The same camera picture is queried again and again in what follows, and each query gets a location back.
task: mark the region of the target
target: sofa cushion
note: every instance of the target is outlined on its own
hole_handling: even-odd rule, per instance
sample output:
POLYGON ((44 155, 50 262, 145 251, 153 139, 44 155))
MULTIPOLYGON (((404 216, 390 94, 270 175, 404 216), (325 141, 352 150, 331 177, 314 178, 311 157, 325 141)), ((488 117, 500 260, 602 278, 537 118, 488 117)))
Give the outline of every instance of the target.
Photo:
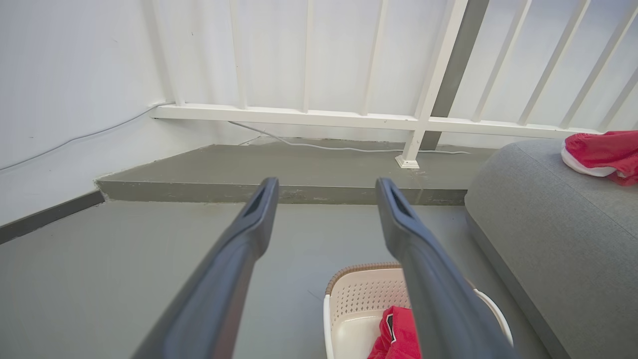
POLYGON ((561 142, 499 150, 473 181, 466 208, 540 313, 545 323, 521 306, 554 357, 638 357, 638 186, 574 172, 561 142))

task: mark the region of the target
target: concrete floor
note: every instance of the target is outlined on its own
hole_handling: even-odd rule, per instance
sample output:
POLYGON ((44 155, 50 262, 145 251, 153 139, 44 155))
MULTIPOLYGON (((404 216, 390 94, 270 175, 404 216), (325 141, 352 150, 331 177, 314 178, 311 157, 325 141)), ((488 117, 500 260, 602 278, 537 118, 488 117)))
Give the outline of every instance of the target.
MULTIPOLYGON (((0 245, 0 358, 127 358, 241 204, 108 202, 0 245)), ((501 308, 521 358, 548 358, 463 207, 416 206, 501 308)), ((345 266, 392 261, 375 206, 279 205, 235 359, 325 358, 322 298, 345 266)))

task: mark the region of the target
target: white laundry basket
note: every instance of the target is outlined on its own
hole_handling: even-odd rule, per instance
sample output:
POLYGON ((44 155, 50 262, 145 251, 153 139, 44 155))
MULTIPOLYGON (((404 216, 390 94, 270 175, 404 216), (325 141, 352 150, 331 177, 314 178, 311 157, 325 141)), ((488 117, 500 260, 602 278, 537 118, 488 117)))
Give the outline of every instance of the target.
MULTIPOLYGON (((474 292, 492 310, 503 334, 513 344, 510 327, 501 310, 484 293, 476 288, 474 292)), ((399 263, 360 264, 337 272, 328 283, 323 299, 327 358, 367 358, 380 334, 383 311, 393 305, 411 308, 399 263)))

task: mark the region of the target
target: basket rim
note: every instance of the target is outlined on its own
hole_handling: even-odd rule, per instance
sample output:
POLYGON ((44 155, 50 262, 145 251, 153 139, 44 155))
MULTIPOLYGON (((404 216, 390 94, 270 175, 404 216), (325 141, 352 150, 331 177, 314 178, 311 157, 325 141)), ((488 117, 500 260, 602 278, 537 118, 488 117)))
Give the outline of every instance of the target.
MULTIPOLYGON (((401 263, 399 262, 381 262, 381 263, 367 263, 367 264, 355 264, 353 266, 347 266, 342 270, 338 271, 335 275, 332 276, 330 282, 328 282, 328 286, 325 289, 326 295, 332 294, 332 288, 337 283, 341 277, 346 274, 354 273, 356 271, 366 271, 366 270, 380 270, 380 269, 402 269, 401 263)), ((465 281, 470 285, 472 289, 476 289, 477 287, 474 283, 470 282, 467 278, 465 281)))

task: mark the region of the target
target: red clothing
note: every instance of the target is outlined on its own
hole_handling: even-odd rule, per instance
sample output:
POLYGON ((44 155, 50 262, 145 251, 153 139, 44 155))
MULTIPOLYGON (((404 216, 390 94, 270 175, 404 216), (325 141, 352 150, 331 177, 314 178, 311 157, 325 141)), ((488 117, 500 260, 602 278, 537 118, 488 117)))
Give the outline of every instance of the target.
POLYGON ((608 178, 621 186, 638 183, 638 131, 575 134, 565 139, 565 149, 587 168, 615 168, 608 178))
POLYGON ((383 312, 381 335, 368 359, 420 359, 419 339, 412 310, 392 306, 383 312))

